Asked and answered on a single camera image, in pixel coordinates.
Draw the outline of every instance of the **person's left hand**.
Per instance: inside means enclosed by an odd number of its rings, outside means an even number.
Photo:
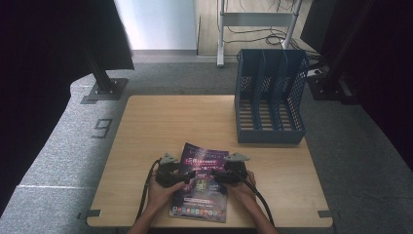
[[[148,204],[146,209],[153,209],[158,212],[172,196],[173,192],[185,186],[184,182],[179,182],[174,186],[165,188],[155,181],[155,175],[152,175],[149,182]]]

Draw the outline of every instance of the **magazine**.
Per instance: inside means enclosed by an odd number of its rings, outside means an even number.
[[[204,149],[185,143],[179,174],[196,171],[189,184],[172,196],[169,214],[198,220],[225,222],[227,214],[226,187],[215,182],[211,169],[224,170],[228,151]]]

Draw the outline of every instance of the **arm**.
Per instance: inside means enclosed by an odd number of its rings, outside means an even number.
[[[248,179],[255,186],[255,178],[254,173],[248,171]],[[262,212],[260,206],[256,202],[255,194],[252,190],[246,186],[244,183],[242,184],[224,184],[228,190],[231,191],[233,196],[245,207],[248,211],[249,215],[251,216],[252,221],[255,224],[257,232],[259,234],[278,234],[279,232],[276,228],[271,224],[268,218]]]
[[[128,234],[146,234],[151,226],[152,220],[167,204],[173,192],[182,188],[184,185],[184,182],[179,182],[172,187],[164,188],[155,181],[155,176],[152,175],[149,183],[148,203],[146,208],[128,231]]]

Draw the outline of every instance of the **controller cable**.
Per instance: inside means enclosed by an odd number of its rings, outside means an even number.
[[[250,182],[248,182],[246,179],[244,179],[240,174],[238,174],[237,172],[234,172],[232,170],[228,170],[228,172],[234,174],[237,178],[239,178],[243,183],[246,184],[246,186],[248,186],[252,192],[254,192],[254,194],[259,198],[259,200],[261,201],[262,205],[264,205],[265,211],[267,212],[268,215],[268,219],[270,219],[271,224],[273,224],[273,226],[275,226],[274,224],[274,220],[273,220],[273,216],[271,215],[271,211],[270,208],[268,207],[267,202],[265,201],[264,197],[261,195],[261,193],[258,192],[257,188],[251,184]]]
[[[145,185],[143,186],[143,192],[142,192],[142,198],[140,199],[140,206],[139,206],[139,211],[137,212],[136,219],[142,215],[143,211],[143,206],[145,205],[145,200],[146,200],[146,193],[148,192],[148,187],[149,183],[151,181],[152,173],[154,171],[155,165],[159,164],[161,162],[161,159],[158,159],[152,164],[151,170],[149,170],[148,177],[146,178]]]

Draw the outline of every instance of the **black curtain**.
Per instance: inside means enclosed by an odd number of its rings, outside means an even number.
[[[9,1],[0,6],[0,212],[91,73],[79,38],[102,69],[133,69],[113,0]]]

